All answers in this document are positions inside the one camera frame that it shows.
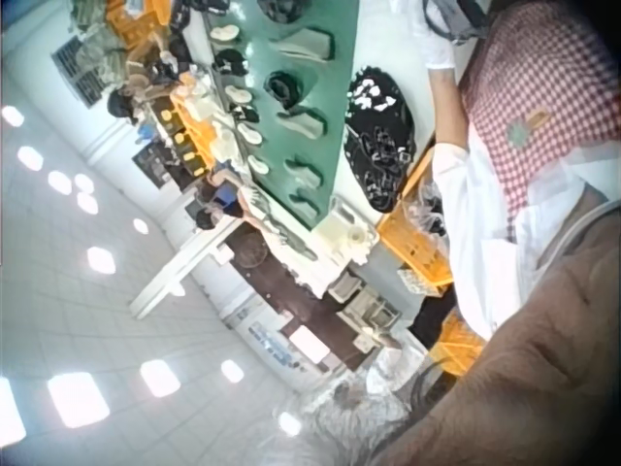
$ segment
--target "checkered apron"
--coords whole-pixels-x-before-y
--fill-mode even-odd
[[[562,5],[537,2],[497,18],[473,71],[466,108],[504,189],[512,240],[541,168],[578,146],[620,139],[618,68],[587,24]],[[509,129],[537,110],[550,118],[519,149]]]

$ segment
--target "ceiling light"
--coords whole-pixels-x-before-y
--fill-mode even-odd
[[[92,194],[95,192],[95,184],[87,175],[83,175],[82,173],[76,175],[74,182],[81,192],[85,192],[86,194]]]
[[[24,146],[17,151],[17,158],[21,163],[34,172],[43,168],[43,157],[34,149]]]
[[[90,248],[87,252],[88,264],[95,272],[111,275],[116,272],[114,257],[108,251],[102,248]]]
[[[330,354],[330,349],[305,325],[293,332],[289,340],[315,364],[320,363],[324,357]]]
[[[242,368],[230,359],[228,361],[224,361],[220,367],[224,377],[226,377],[231,383],[239,383],[244,378],[244,371]]]
[[[50,172],[48,175],[48,183],[51,187],[56,189],[59,193],[68,196],[73,191],[71,180],[64,173]]]
[[[181,286],[181,283],[175,283],[171,286],[171,294],[181,298],[182,296],[185,296],[185,288]]]
[[[24,117],[21,112],[10,105],[2,108],[2,118],[15,128],[22,126],[24,121]]]
[[[144,220],[140,220],[139,218],[134,218],[134,228],[139,233],[143,235],[148,235],[148,225]]]
[[[92,216],[96,216],[99,213],[99,205],[97,204],[97,200],[85,192],[78,193],[78,205],[83,211],[87,214],[91,214]]]
[[[278,425],[289,437],[295,437],[302,431],[302,422],[289,413],[278,417]]]
[[[56,376],[48,381],[48,389],[67,427],[92,424],[110,414],[95,380],[86,372]]]
[[[9,380],[0,377],[0,449],[26,436]]]
[[[161,398],[175,393],[181,384],[171,368],[162,360],[149,361],[140,368],[140,373],[154,396]]]

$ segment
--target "worker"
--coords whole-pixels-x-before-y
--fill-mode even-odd
[[[212,230],[224,216],[232,216],[248,222],[262,232],[274,234],[263,221],[252,214],[245,195],[250,195],[250,191],[245,188],[242,178],[230,163],[218,162],[197,192],[197,199],[204,209],[197,215],[196,226],[202,230]]]
[[[117,118],[129,118],[136,125],[141,119],[141,106],[146,102],[168,96],[177,86],[176,75],[181,71],[180,62],[171,51],[175,50],[187,64],[189,56],[184,52],[181,39],[169,42],[168,32],[157,28],[147,38],[133,48],[125,60],[126,82],[113,90],[108,98],[108,112]],[[149,67],[157,67],[163,73],[163,82],[154,83]]]
[[[430,17],[441,22],[433,2],[429,8]],[[293,464],[290,459],[300,456],[317,466],[616,464],[610,459],[618,453],[604,462],[591,455],[598,451],[593,448],[596,436],[618,426],[618,137],[569,148],[564,157],[579,151],[580,165],[563,160],[561,168],[559,159],[547,164],[530,181],[522,213],[530,209],[531,215],[518,214],[516,239],[511,239],[505,192],[494,168],[497,147],[485,145],[481,134],[489,128],[476,127],[476,115],[462,103],[452,46],[431,32],[422,12],[422,0],[409,0],[412,47],[429,68],[436,107],[433,172],[444,205],[457,302],[467,323],[488,342],[473,368],[437,405],[415,407],[401,422],[386,421],[369,435],[360,434],[361,419],[353,416],[335,419],[338,435],[324,425],[303,423],[307,432],[303,429],[289,446],[269,451],[258,464]],[[584,53],[585,44],[598,42],[594,31],[573,36],[585,27],[581,18],[554,2],[509,7],[486,44],[506,63],[495,67],[497,79],[485,83],[485,90],[496,92],[499,101],[504,97],[500,93],[515,98],[524,90],[499,85],[511,83],[509,77],[521,78],[507,74],[511,56],[503,54],[503,46],[513,53],[526,48],[529,62],[537,66],[536,85],[551,81],[563,86],[558,74],[540,72],[546,60],[556,58],[546,47],[565,44],[556,52],[564,64],[578,69],[567,47]],[[523,40],[494,42],[501,28]],[[568,37],[575,40],[567,43]],[[588,69],[585,73],[587,83],[561,89],[567,93],[565,105],[574,98],[574,85],[588,93],[601,77]],[[618,81],[614,86],[619,88]],[[599,112],[612,108],[614,129],[619,96],[618,90],[611,92]],[[496,110],[500,116],[507,109]],[[591,121],[597,125],[600,116],[594,114]],[[500,117],[494,122],[507,123]],[[555,124],[554,116],[549,123]],[[582,121],[572,123],[577,131]],[[519,293],[517,283],[523,286]],[[501,294],[498,299],[495,292]],[[377,415],[382,416],[380,409]],[[351,418],[356,422],[343,426]],[[618,442],[614,431],[609,440]]]

